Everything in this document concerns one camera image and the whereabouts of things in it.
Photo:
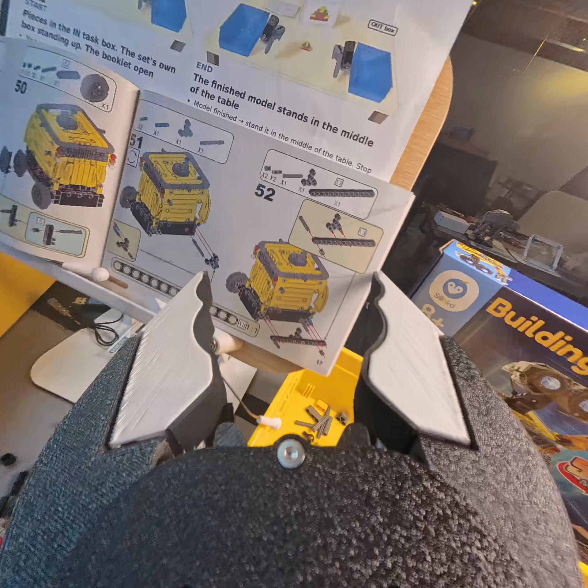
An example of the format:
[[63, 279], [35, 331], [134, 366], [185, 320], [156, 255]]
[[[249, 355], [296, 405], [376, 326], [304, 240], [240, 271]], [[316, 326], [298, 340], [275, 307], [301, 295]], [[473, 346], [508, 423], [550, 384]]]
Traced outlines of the black flat device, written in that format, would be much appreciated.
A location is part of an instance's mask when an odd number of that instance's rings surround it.
[[70, 286], [54, 282], [32, 304], [30, 310], [72, 332], [76, 332], [90, 327], [96, 319], [110, 311], [111, 308], [102, 301], [85, 295]]

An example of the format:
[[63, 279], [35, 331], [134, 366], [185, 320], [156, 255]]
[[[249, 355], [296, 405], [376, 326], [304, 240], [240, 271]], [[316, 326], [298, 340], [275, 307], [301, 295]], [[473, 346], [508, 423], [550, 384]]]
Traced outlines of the white document stand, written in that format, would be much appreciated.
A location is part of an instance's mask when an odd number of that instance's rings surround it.
[[[96, 319], [90, 327], [73, 332], [36, 360], [31, 368], [31, 379], [36, 386], [75, 403], [122, 345], [141, 332], [144, 327], [142, 321], [104, 303], [111, 308], [110, 311]], [[232, 391], [245, 401], [252, 412], [263, 413], [287, 373], [261, 364], [254, 367], [239, 359], [238, 353], [224, 354], [217, 359], [222, 376], [231, 387], [227, 391], [228, 400], [233, 404], [236, 415], [250, 422], [243, 428], [248, 436], [256, 422], [239, 408]]]

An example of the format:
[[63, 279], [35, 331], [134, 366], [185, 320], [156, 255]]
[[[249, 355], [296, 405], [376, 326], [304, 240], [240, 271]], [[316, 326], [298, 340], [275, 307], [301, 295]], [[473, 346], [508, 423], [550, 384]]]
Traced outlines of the white printed task sheet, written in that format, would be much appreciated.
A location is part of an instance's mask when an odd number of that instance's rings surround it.
[[1, 36], [390, 180], [471, 1], [1, 1]]

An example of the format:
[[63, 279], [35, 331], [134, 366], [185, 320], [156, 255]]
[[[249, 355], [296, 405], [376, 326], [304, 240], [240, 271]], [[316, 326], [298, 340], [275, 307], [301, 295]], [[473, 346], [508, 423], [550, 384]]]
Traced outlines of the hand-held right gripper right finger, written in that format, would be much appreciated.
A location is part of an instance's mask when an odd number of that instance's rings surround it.
[[422, 439], [473, 448], [464, 403], [443, 333], [381, 271], [353, 327], [362, 356], [354, 418], [385, 448], [414, 448]]

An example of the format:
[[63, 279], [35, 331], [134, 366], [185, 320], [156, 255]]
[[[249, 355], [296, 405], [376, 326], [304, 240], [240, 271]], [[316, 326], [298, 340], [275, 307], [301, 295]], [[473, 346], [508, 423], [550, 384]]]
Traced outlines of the yellow plastic box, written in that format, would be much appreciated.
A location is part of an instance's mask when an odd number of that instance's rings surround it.
[[279, 419], [275, 429], [258, 424], [247, 445], [274, 445], [295, 435], [315, 446], [335, 446], [347, 425], [354, 421], [355, 389], [363, 358], [343, 349], [328, 376], [310, 370], [290, 373], [269, 404], [265, 417]]

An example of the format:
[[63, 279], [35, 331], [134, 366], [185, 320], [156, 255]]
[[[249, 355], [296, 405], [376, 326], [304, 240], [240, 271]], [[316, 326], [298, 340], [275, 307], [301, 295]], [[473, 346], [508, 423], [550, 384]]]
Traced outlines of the printed instruction booklet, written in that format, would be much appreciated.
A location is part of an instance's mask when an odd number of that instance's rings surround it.
[[1, 37], [1, 244], [113, 281], [146, 313], [203, 272], [217, 328], [327, 375], [413, 199]]

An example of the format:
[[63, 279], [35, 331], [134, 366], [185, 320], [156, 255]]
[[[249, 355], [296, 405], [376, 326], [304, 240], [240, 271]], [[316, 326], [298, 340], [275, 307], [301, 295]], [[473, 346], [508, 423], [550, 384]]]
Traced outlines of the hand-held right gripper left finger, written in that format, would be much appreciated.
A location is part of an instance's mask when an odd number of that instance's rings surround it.
[[195, 449], [213, 432], [227, 403], [214, 348], [207, 272], [197, 273], [142, 331], [109, 445], [165, 437]]

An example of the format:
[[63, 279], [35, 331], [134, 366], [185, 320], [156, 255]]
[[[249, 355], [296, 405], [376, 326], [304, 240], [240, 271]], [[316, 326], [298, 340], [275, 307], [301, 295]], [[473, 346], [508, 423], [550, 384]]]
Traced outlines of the blue printed kit box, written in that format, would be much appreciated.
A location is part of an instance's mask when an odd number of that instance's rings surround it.
[[529, 433], [587, 564], [587, 308], [457, 240], [440, 248], [410, 298]]

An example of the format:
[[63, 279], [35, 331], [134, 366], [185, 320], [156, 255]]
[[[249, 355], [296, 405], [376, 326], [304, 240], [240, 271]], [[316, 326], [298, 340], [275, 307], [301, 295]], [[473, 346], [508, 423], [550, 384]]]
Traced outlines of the grey desk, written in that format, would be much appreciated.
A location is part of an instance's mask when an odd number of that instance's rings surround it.
[[49, 320], [27, 311], [1, 336], [1, 497], [10, 493], [13, 480], [35, 461], [48, 436], [44, 408], [48, 395], [34, 385], [30, 371], [55, 342]]

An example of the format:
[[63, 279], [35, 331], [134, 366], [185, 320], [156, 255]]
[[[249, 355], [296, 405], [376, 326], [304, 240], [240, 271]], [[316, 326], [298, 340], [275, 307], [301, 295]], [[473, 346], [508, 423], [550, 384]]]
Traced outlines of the yellow plastic bin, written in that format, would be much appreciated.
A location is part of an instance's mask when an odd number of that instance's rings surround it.
[[1, 336], [54, 283], [53, 277], [1, 253]]

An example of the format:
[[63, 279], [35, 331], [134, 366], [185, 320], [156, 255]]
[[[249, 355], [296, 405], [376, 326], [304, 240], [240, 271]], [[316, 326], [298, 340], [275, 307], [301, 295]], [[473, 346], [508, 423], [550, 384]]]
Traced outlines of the wooden backing board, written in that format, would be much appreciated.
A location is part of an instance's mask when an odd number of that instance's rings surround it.
[[390, 179], [390, 183], [412, 190], [445, 124], [453, 97], [454, 75], [448, 57], [430, 97]]

